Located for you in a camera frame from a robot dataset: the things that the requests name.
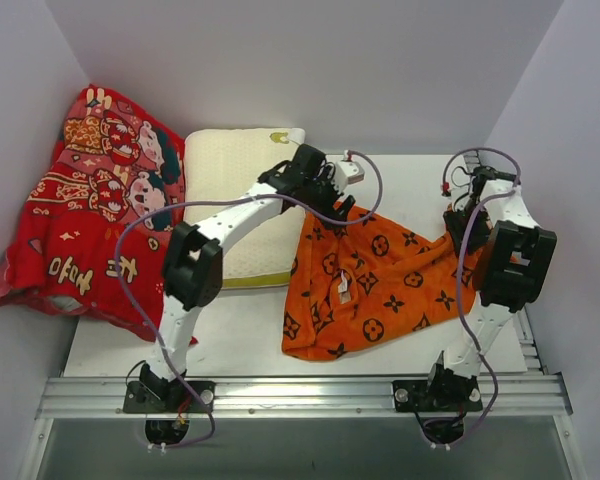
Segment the orange black patterned pillowcase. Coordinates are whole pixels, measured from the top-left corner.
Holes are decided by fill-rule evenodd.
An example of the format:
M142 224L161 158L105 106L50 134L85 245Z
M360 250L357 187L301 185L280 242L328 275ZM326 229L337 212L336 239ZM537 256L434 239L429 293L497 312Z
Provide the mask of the orange black patterned pillowcase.
M328 230L305 218L284 307L284 354L334 361L469 312L477 253L459 261L449 234L430 241L363 208L349 219Z

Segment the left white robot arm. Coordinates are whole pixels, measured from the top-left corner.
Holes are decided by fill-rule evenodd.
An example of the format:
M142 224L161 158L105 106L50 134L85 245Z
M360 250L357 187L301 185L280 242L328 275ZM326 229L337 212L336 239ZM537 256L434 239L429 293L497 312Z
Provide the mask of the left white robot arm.
M257 227L295 206L325 227L348 225L355 200L345 190L363 178L363 169L349 155L329 162L323 152L302 144L291 159L261 173L243 196L217 202L219 212L196 224L178 224L161 269L160 322L149 318L128 286L122 288L155 335L154 351L141 367L135 396L146 395L156 409L170 411L191 393L184 379L187 351L200 313L222 289L227 252Z

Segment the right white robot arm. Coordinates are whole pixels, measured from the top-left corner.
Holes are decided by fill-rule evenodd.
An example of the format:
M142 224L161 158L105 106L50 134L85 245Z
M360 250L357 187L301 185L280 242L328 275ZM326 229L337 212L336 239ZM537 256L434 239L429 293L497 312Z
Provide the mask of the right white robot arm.
M538 299L558 243L529 213L516 174L479 166L470 179L465 193L444 190L454 201L444 221L459 261L456 287L473 288L475 300L423 385L436 409L478 410L483 360L508 321Z

